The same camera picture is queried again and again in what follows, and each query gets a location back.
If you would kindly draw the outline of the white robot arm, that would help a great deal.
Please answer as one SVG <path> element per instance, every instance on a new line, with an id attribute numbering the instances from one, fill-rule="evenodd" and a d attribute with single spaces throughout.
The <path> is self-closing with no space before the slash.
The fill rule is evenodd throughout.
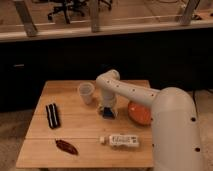
<path id="1" fill-rule="evenodd" d="M 114 106 L 115 94 L 119 94 L 151 109 L 153 171 L 204 171 L 196 108 L 187 92 L 125 83 L 116 70 L 99 75 L 96 84 L 103 107 Z"/>

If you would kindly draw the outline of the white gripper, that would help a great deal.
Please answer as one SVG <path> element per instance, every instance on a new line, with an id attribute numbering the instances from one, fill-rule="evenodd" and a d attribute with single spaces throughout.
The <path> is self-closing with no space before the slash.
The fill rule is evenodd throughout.
<path id="1" fill-rule="evenodd" d="M 112 108 L 113 117 L 116 118 L 118 115 L 118 110 L 114 107 L 116 104 L 116 95 L 114 92 L 111 92 L 106 89 L 101 90 L 101 100 L 100 106 L 98 107 L 98 113 L 100 116 L 104 114 L 104 107 Z"/>

